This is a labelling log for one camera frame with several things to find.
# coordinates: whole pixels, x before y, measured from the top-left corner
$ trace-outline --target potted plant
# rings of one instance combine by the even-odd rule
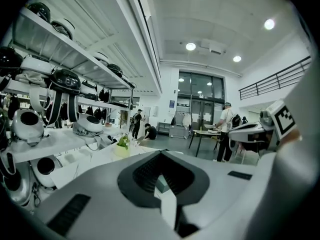
[[[122,158],[129,157],[130,156],[129,144],[130,144],[130,140],[128,138],[128,135],[125,134],[119,139],[118,143],[116,144],[114,153],[118,157],[122,157]]]

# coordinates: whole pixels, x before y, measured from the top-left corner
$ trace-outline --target floor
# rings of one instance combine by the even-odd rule
[[[170,151],[178,151],[178,152],[184,153],[185,155],[195,157],[197,148],[198,148],[199,137],[195,136],[193,138],[193,142],[189,149],[190,141],[191,141],[191,137],[189,137],[189,139],[172,138],[172,137],[169,137],[168,135],[158,134],[156,139],[142,141],[140,143],[140,146],[160,149],[160,150],[168,149]],[[213,139],[208,137],[202,137],[199,153],[197,157],[200,159],[206,159],[206,160],[217,159],[219,144],[216,151],[214,152],[213,150],[215,148],[215,145],[216,145],[216,141],[214,141]],[[258,158],[259,156],[257,153],[246,151],[243,164],[256,165],[258,163]],[[230,163],[241,164],[242,159],[243,159],[243,154],[238,154],[236,157],[234,154],[232,154]]]

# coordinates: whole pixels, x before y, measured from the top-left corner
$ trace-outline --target doorway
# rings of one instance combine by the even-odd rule
[[[192,129],[205,130],[204,125],[213,124],[214,102],[193,99],[191,102]]]

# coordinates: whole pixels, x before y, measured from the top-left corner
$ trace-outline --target metal railing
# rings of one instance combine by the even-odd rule
[[[310,63],[311,57],[305,57],[275,74],[240,89],[240,99],[259,96],[298,83]]]

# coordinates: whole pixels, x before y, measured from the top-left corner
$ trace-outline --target round ceiling light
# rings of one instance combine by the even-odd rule
[[[275,21],[273,19],[267,19],[264,23],[264,28],[266,30],[272,30],[275,27]]]
[[[187,45],[185,46],[185,48],[188,51],[193,51],[194,49],[196,49],[196,45],[193,42],[187,43]]]
[[[240,56],[235,56],[235,57],[233,58],[233,61],[234,61],[234,62],[239,62],[239,61],[241,61],[241,57],[240,57]]]

